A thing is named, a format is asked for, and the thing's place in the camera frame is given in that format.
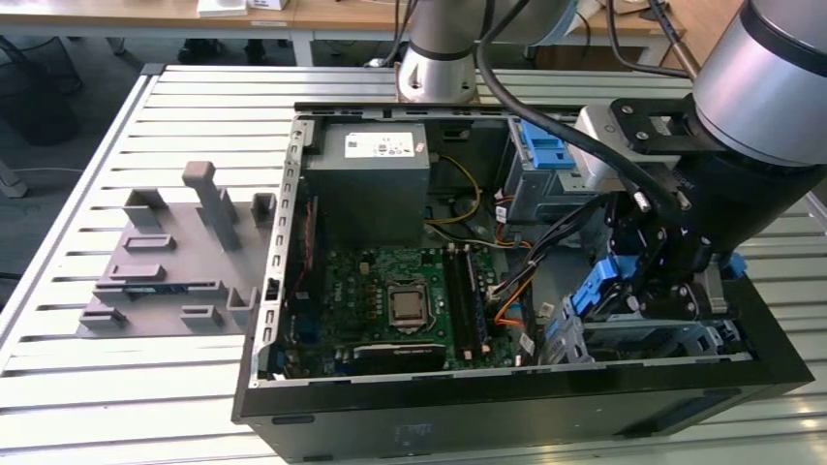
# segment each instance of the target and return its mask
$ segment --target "black cable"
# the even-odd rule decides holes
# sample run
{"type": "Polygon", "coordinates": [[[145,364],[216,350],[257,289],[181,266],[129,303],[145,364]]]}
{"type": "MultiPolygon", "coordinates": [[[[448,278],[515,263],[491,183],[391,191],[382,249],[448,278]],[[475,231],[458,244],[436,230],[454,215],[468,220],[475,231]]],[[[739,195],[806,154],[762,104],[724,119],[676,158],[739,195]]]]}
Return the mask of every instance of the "black cable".
{"type": "Polygon", "coordinates": [[[0,271],[0,279],[8,279],[9,281],[19,281],[23,279],[23,275],[19,273],[4,273],[0,271]]]}
{"type": "Polygon", "coordinates": [[[586,19],[580,12],[575,12],[578,16],[580,16],[580,20],[583,21],[583,25],[586,26],[586,46],[583,47],[583,54],[580,55],[580,66],[583,68],[583,64],[586,63],[586,56],[590,54],[590,50],[592,49],[592,25],[590,21],[586,19]]]}
{"type": "Polygon", "coordinates": [[[572,230],[579,230],[591,220],[595,210],[608,201],[611,194],[602,194],[571,210],[548,228],[543,236],[538,239],[528,251],[527,259],[531,260],[536,254],[543,253],[550,245],[558,243],[570,236],[572,230]]]}
{"type": "Polygon", "coordinates": [[[663,3],[660,3],[660,0],[648,0],[648,7],[655,13],[655,17],[660,23],[660,29],[663,29],[663,33],[666,34],[670,43],[675,46],[682,41],[682,36],[675,30],[675,26],[672,26],[672,21],[670,21],[667,12],[663,9],[663,3]]]}
{"type": "Polygon", "coordinates": [[[518,281],[522,281],[528,273],[538,267],[539,263],[546,259],[546,251],[555,246],[563,239],[570,237],[574,233],[580,231],[588,221],[592,219],[595,210],[603,206],[608,200],[611,194],[603,194],[594,199],[583,203],[578,208],[571,210],[566,216],[563,216],[543,233],[534,246],[528,250],[526,255],[526,265],[516,272],[515,276],[499,285],[495,289],[495,294],[503,292],[518,281]]]}
{"type": "Polygon", "coordinates": [[[482,38],[479,47],[476,48],[476,66],[479,67],[479,73],[482,74],[482,78],[491,93],[516,116],[531,122],[535,126],[543,128],[550,134],[571,143],[575,147],[580,148],[603,161],[623,177],[638,185],[660,216],[676,220],[682,216],[680,206],[675,196],[672,196],[672,193],[660,182],[658,182],[655,178],[608,145],[575,128],[555,121],[548,115],[520,102],[508,90],[506,90],[503,83],[496,78],[491,70],[486,52],[491,42],[519,15],[527,3],[528,0],[519,0],[500,22],[482,38]]]}
{"type": "Polygon", "coordinates": [[[688,74],[684,70],[674,70],[660,66],[640,65],[627,60],[620,54],[620,44],[618,44],[618,27],[615,24],[615,0],[606,0],[606,25],[608,26],[608,44],[611,45],[611,52],[623,66],[631,70],[640,71],[642,73],[668,76],[670,78],[688,79],[688,74]]]}
{"type": "Polygon", "coordinates": [[[411,16],[414,15],[414,9],[416,8],[416,4],[419,0],[408,0],[408,4],[404,8],[404,18],[402,19],[402,28],[399,28],[399,2],[396,0],[395,3],[395,18],[394,18],[394,27],[392,27],[392,48],[388,56],[386,57],[386,65],[394,62],[394,57],[399,52],[399,45],[402,44],[402,36],[404,36],[404,30],[408,26],[408,21],[411,20],[411,16]]]}

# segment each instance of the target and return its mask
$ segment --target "gray block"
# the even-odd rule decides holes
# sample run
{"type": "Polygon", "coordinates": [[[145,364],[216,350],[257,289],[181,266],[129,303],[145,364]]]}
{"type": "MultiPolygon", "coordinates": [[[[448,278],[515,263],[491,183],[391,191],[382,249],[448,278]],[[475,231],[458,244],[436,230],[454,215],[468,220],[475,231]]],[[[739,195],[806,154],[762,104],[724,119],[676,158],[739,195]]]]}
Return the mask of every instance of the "gray block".
{"type": "Polygon", "coordinates": [[[127,318],[116,308],[104,307],[100,310],[87,310],[80,315],[80,324],[96,329],[120,329],[127,324],[127,318]]]}
{"type": "Polygon", "coordinates": [[[185,164],[181,180],[184,185],[195,191],[201,202],[201,217],[216,233],[216,238],[225,251],[236,250],[241,244],[232,228],[232,217],[227,212],[227,201],[212,182],[216,167],[209,162],[189,162],[185,164]]]}
{"type": "Polygon", "coordinates": [[[136,189],[129,194],[123,206],[132,225],[143,233],[161,233],[156,211],[167,208],[167,203],[157,193],[157,189],[136,189]]]}
{"type": "Polygon", "coordinates": [[[184,305],[179,317],[187,327],[193,330],[212,329],[224,324],[215,305],[184,305]]]}
{"type": "Polygon", "coordinates": [[[259,305],[259,288],[253,288],[247,302],[244,302],[241,295],[237,293],[237,289],[229,289],[229,295],[227,296],[227,312],[239,326],[247,326],[256,305],[259,305]]]}
{"type": "Polygon", "coordinates": [[[176,239],[169,234],[141,234],[127,237],[123,244],[127,252],[163,252],[176,248],[176,239]]]}
{"type": "Polygon", "coordinates": [[[108,278],[123,281],[155,281],[163,280],[167,275],[164,267],[157,264],[117,264],[109,272],[108,278]]]}

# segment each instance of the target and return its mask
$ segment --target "screw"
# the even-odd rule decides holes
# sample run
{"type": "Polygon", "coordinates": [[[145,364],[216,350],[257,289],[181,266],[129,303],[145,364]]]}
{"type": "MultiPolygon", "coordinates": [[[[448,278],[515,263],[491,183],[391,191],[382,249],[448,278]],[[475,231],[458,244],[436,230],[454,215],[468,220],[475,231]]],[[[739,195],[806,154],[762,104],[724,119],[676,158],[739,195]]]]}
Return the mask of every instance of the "screw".
{"type": "Polygon", "coordinates": [[[648,210],[651,210],[651,204],[648,203],[648,199],[646,198],[643,192],[636,191],[632,194],[632,199],[635,199],[635,203],[638,204],[638,208],[640,209],[640,211],[643,213],[647,213],[648,210]]]}

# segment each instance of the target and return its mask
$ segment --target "gray power supply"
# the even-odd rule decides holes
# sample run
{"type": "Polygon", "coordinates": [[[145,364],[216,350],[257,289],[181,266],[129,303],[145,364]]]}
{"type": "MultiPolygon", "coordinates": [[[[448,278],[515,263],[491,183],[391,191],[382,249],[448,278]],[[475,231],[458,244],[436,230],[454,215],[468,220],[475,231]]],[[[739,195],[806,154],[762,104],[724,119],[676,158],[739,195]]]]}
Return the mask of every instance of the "gray power supply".
{"type": "Polygon", "coordinates": [[[331,245],[422,243],[430,181],[423,124],[332,124],[304,173],[331,245]]]}

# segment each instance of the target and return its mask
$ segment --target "yellow cable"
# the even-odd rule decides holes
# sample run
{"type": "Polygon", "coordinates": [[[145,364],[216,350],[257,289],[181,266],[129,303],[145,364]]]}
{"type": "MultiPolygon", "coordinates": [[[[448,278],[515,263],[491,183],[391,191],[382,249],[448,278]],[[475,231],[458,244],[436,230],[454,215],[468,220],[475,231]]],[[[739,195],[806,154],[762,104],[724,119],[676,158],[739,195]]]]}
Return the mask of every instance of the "yellow cable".
{"type": "Polygon", "coordinates": [[[515,300],[518,300],[519,295],[522,294],[522,292],[528,287],[528,284],[531,283],[532,279],[534,279],[534,274],[531,274],[531,276],[528,276],[528,279],[526,279],[526,282],[522,283],[519,288],[516,288],[515,293],[512,294],[510,299],[506,301],[506,304],[503,305],[503,307],[500,308],[500,311],[498,312],[496,316],[494,317],[494,323],[496,325],[522,325],[522,323],[518,322],[516,320],[510,320],[510,319],[506,319],[503,317],[506,316],[506,312],[508,312],[508,307],[511,307],[512,303],[515,303],[515,300]]]}
{"type": "Polygon", "coordinates": [[[475,207],[471,210],[468,210],[467,213],[462,214],[460,216],[455,218],[439,218],[435,220],[426,220],[426,223],[430,225],[446,225],[450,223],[459,223],[460,221],[466,220],[476,213],[476,209],[479,208],[479,204],[482,202],[482,197],[479,196],[479,185],[476,184],[476,179],[474,176],[471,176],[471,173],[468,172],[468,170],[466,170],[466,167],[463,167],[463,165],[460,165],[460,162],[454,160],[454,158],[448,157],[447,155],[439,155],[439,157],[444,158],[448,162],[454,164],[454,166],[463,172],[463,174],[466,175],[471,183],[475,185],[476,200],[475,200],[475,207]]]}

